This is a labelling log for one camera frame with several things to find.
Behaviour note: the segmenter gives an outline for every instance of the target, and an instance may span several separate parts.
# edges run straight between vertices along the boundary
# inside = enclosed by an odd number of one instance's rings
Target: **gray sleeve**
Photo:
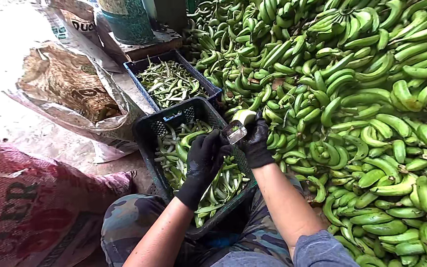
[[[295,267],[357,267],[349,253],[326,230],[301,236],[293,257]]]

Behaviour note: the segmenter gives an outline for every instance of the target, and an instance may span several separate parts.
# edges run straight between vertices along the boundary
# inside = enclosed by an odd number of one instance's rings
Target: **bucket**
[[[120,43],[140,45],[154,39],[142,0],[98,0],[98,4]]]

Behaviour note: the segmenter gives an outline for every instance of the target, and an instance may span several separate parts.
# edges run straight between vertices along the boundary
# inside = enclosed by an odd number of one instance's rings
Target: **wooden board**
[[[155,41],[142,45],[122,44],[114,38],[113,32],[110,32],[110,36],[131,61],[147,58],[148,55],[155,56],[182,46],[181,35],[169,28],[163,32],[154,31]]]

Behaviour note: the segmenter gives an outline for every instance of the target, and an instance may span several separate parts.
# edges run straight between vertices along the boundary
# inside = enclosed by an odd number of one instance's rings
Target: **knee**
[[[111,230],[151,226],[164,210],[164,202],[159,196],[133,194],[117,199],[105,212],[102,235]]]

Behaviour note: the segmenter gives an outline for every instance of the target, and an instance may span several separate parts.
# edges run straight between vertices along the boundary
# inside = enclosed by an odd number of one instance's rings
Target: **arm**
[[[323,225],[271,157],[266,145],[268,126],[261,112],[257,113],[255,123],[246,127],[247,136],[241,141],[241,149],[245,152],[271,218],[293,255],[292,248],[299,237],[315,234],[323,229]]]
[[[311,206],[275,163],[252,171],[271,218],[290,252],[300,236],[309,236],[324,229]]]
[[[174,265],[192,218],[193,211],[177,197],[173,198],[131,252],[123,267]]]
[[[200,135],[192,142],[187,154],[186,181],[131,252],[123,267],[174,265],[193,211],[230,150],[229,145],[223,145],[218,129],[208,136]]]

